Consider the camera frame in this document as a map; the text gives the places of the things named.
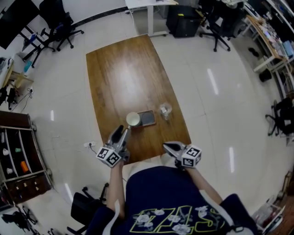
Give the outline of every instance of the smartphone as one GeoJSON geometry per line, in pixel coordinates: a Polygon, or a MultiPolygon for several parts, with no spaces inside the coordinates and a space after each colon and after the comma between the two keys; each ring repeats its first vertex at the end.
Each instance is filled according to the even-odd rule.
{"type": "Polygon", "coordinates": [[[139,112],[138,114],[140,116],[141,122],[136,127],[146,127],[156,124],[153,110],[139,112]]]}

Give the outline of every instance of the shelving rack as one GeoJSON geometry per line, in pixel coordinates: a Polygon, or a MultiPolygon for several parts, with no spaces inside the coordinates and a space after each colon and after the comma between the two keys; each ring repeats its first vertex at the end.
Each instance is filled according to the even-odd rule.
{"type": "Polygon", "coordinates": [[[0,111],[0,132],[5,137],[4,143],[0,141],[0,191],[6,198],[0,211],[43,194],[52,187],[34,128],[29,115],[0,111]],[[9,151],[6,156],[4,148],[9,151]]]}

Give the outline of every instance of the power outlet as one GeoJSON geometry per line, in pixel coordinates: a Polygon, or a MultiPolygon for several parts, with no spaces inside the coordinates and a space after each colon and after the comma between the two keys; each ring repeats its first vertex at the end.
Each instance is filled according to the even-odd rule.
{"type": "Polygon", "coordinates": [[[89,148],[90,147],[90,143],[91,143],[91,147],[96,145],[96,142],[88,142],[88,143],[84,143],[84,147],[85,148],[89,148]]]}

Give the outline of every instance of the white cube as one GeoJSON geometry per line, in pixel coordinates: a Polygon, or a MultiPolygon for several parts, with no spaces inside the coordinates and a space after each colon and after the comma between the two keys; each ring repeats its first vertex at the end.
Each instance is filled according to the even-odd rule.
{"type": "Polygon", "coordinates": [[[101,147],[96,155],[96,158],[112,168],[120,161],[121,156],[113,149],[101,147]]]}
{"type": "Polygon", "coordinates": [[[201,160],[202,150],[194,145],[189,145],[188,149],[182,155],[182,166],[195,168],[201,160]]]}

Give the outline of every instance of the person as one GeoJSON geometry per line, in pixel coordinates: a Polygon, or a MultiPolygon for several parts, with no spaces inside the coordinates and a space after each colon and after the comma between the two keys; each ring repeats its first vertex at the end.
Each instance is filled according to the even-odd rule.
{"type": "Polygon", "coordinates": [[[106,207],[96,211],[86,235],[229,234],[231,230],[258,234],[238,196],[222,200],[196,168],[182,171],[156,166],[141,170],[127,181],[125,200],[123,166],[120,161],[111,169],[106,207]],[[111,232],[105,233],[115,219],[117,201],[119,216],[111,232]]]}

